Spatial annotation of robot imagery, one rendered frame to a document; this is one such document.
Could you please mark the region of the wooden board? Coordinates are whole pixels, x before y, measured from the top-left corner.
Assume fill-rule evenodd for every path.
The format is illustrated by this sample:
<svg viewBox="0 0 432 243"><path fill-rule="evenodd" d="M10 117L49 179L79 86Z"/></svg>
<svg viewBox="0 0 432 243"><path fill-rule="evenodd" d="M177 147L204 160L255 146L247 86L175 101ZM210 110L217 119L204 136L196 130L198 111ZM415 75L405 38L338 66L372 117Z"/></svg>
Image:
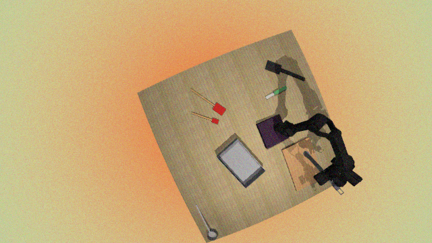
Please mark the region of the wooden board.
<svg viewBox="0 0 432 243"><path fill-rule="evenodd" d="M316 182L314 176L320 173L320 171L303 155L304 151L308 151L311 157L318 163L310 137L306 137L297 143L283 148L281 151L296 191Z"/></svg>

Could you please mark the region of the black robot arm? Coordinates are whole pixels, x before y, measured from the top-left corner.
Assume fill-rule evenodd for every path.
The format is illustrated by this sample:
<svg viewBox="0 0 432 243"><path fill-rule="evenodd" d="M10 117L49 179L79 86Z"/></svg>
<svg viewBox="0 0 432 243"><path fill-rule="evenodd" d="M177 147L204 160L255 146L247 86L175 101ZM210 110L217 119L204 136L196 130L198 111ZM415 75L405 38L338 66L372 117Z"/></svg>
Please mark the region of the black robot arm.
<svg viewBox="0 0 432 243"><path fill-rule="evenodd" d="M330 133L320 132L319 130L323 125L327 124ZM325 115L317 113L309 120L300 122L298 124L291 124L289 121L285 121L274 124L273 129L275 133L280 133L284 136L293 137L295 133L309 130L315 133L317 136L325 137L330 141L333 148L335 157L331 160L331 171L336 173L335 177L329 179L333 181L336 186L343 187L348 182L353 186L357 185L363 179L357 173L353 172L355 168L354 160L351 155L348 155L343 138L342 132L335 127L332 120L327 118Z"/></svg>

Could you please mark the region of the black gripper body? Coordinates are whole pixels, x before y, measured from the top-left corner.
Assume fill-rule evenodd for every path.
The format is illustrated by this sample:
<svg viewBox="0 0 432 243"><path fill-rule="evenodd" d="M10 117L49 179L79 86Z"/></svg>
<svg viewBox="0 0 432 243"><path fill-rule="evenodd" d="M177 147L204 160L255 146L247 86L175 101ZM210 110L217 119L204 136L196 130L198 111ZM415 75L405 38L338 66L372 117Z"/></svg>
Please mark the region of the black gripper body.
<svg viewBox="0 0 432 243"><path fill-rule="evenodd" d="M330 166L324 169L324 171L325 171L324 173L318 173L314 176L314 179L317 181L317 183L319 183L320 186L327 183L327 180L329 180L330 178L333 178L336 175L338 175L331 171Z"/></svg>

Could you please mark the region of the grey rectangular tin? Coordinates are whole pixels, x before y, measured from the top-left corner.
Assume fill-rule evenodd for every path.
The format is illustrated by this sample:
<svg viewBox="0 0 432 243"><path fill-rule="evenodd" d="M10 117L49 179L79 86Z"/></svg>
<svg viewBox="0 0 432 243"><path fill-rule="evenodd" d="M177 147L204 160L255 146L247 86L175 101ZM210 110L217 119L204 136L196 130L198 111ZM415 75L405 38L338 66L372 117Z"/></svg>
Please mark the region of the grey rectangular tin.
<svg viewBox="0 0 432 243"><path fill-rule="evenodd" d="M217 158L244 188L266 172L237 138L223 149Z"/></svg>

